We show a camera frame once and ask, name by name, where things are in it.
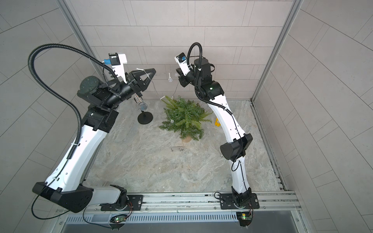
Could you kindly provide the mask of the green circuit board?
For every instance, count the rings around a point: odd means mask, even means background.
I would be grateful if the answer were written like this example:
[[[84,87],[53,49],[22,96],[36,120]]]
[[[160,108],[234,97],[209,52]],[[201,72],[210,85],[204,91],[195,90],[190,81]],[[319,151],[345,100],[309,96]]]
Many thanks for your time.
[[[247,227],[252,223],[253,215],[249,212],[236,212],[236,216],[241,227]]]
[[[110,219],[110,223],[113,223],[113,224],[120,224],[120,223],[123,223],[127,220],[127,215],[126,214],[121,214],[121,215],[116,215],[116,216],[113,216],[111,219]]]

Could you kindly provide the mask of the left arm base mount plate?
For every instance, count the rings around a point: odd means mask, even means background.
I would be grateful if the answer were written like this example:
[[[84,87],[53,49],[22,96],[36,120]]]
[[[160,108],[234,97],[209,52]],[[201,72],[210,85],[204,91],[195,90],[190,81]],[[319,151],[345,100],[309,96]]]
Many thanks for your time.
[[[101,211],[139,211],[143,203],[143,195],[127,195],[119,197],[119,200],[113,204],[100,204]]]

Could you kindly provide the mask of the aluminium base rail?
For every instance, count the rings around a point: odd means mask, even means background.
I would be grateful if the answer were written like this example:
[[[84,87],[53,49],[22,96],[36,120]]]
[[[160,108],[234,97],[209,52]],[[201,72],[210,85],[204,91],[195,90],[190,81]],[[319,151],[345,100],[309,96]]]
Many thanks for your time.
[[[78,214],[59,217],[52,225],[53,232],[61,232],[66,225],[103,226],[106,230],[119,229],[129,224],[146,223],[237,223],[236,212],[253,215],[254,226],[261,220],[265,225],[290,221],[297,232],[304,230],[304,215],[293,191],[257,192],[259,209],[222,210],[218,195],[222,193],[142,193],[143,203],[139,211],[101,211],[97,205],[88,207]],[[113,216],[126,214],[127,220],[120,224],[110,223]]]

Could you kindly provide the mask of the small green christmas tree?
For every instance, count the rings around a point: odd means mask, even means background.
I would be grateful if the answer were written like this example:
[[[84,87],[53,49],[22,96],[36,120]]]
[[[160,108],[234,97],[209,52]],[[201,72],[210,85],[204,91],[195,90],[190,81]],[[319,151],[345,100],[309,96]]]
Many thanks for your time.
[[[198,141],[205,135],[203,122],[211,122],[212,114],[199,103],[183,98],[172,99],[165,96],[161,101],[165,104],[166,120],[159,126],[161,130],[178,133],[181,139],[190,137]]]

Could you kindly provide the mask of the glitter microphone on black stand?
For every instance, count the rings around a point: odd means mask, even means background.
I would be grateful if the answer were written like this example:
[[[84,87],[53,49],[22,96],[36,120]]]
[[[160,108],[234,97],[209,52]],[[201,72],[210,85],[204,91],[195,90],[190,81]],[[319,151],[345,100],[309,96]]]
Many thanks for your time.
[[[138,104],[141,113],[138,116],[138,122],[140,124],[149,124],[153,120],[152,113],[147,111],[147,104],[138,96],[134,97],[135,102]]]

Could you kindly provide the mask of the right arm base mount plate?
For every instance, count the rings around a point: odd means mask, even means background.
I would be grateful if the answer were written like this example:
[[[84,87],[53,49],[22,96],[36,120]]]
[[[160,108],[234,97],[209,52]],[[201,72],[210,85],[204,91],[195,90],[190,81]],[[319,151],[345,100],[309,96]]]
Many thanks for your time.
[[[259,209],[259,201],[255,193],[248,195],[222,193],[218,195],[220,207],[222,210],[238,210],[238,209]]]

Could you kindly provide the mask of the left green circuit board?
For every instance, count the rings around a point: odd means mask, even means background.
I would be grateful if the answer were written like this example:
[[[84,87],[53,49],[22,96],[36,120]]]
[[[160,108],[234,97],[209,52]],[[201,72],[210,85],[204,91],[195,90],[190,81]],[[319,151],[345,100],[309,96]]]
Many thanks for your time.
[[[113,224],[120,224],[120,223],[123,223],[127,220],[127,215],[126,214],[121,214],[121,215],[116,215],[116,216],[113,216],[111,219],[110,219],[110,223],[113,223]]]

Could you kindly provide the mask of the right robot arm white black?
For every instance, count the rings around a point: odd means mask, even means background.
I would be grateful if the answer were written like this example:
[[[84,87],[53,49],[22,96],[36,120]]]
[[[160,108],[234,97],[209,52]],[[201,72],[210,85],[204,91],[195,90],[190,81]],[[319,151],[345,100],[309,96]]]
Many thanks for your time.
[[[197,98],[208,104],[220,123],[226,138],[226,143],[220,146],[220,151],[231,166],[233,202],[238,208],[248,207],[251,204],[252,192],[246,178],[244,157],[253,137],[239,126],[222,87],[212,80],[213,65],[207,59],[200,57],[195,60],[194,65],[188,64],[184,53],[174,59],[179,65],[176,72],[181,86],[192,84]]]

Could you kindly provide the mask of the right green circuit board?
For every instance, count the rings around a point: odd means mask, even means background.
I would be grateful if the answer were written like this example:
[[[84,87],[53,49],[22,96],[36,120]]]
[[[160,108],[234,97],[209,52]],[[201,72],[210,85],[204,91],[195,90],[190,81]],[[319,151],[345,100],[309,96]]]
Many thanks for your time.
[[[236,212],[236,216],[241,227],[247,227],[252,223],[253,215],[249,212]]]

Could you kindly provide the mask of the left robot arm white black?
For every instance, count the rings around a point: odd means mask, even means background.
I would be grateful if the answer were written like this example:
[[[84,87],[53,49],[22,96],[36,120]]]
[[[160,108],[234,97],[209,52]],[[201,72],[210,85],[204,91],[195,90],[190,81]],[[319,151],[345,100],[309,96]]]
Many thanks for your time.
[[[155,69],[125,73],[124,81],[108,83],[95,76],[81,81],[78,97],[88,102],[85,116],[71,102],[78,120],[77,136],[63,161],[44,182],[37,182],[32,191],[65,209],[78,213],[89,205],[100,205],[102,210],[123,210],[129,206],[127,191],[118,185],[85,187],[82,185],[104,138],[113,128],[120,103],[140,95],[156,74]]]

